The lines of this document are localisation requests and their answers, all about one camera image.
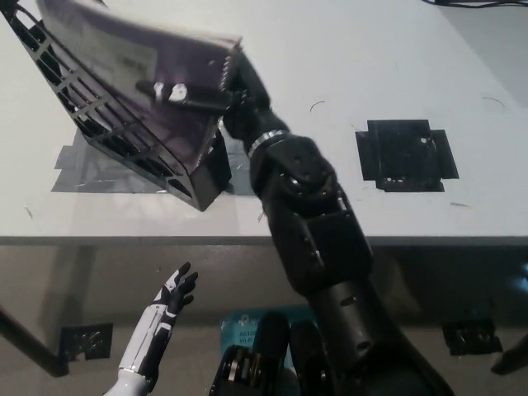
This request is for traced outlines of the robot right hand black silver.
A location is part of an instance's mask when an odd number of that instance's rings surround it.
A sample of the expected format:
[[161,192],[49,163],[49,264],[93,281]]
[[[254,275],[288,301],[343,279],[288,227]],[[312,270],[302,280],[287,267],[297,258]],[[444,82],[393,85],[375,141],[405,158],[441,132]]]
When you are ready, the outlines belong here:
[[135,87],[156,105],[221,118],[228,134],[242,142],[251,157],[260,148],[287,139],[290,129],[271,109],[265,85],[245,53],[237,55],[231,71],[222,89],[148,80]]

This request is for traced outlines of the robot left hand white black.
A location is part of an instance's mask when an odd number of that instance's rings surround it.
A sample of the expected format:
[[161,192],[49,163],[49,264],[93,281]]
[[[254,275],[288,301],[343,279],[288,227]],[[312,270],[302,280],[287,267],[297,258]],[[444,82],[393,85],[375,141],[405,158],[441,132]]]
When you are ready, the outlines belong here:
[[190,304],[196,287],[197,272],[184,263],[162,285],[145,308],[125,349],[119,368],[151,380],[172,336],[180,312]]

